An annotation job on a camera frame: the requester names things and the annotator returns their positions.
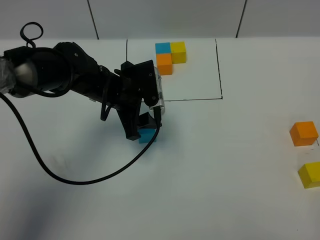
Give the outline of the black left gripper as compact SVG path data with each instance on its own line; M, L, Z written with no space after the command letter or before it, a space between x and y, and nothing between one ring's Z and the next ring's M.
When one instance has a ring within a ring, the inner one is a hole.
M140 115L142 100L153 109L160 105L160 83L152 60L133 64L124 62L114 72L104 70L105 84L102 89L102 108L117 109L117 114L128 140L141 137L138 129L156 129L156 120L145 112Z

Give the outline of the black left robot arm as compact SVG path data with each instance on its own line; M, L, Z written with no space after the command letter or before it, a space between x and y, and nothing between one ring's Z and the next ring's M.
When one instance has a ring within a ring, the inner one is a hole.
M110 71L74 42L37 47L34 38L24 32L20 36L25 46L6 50L0 58L3 101L8 96L58 98L73 91L101 104L102 121L115 109L128 140L159 133L164 104L161 78L152 60L126 61Z

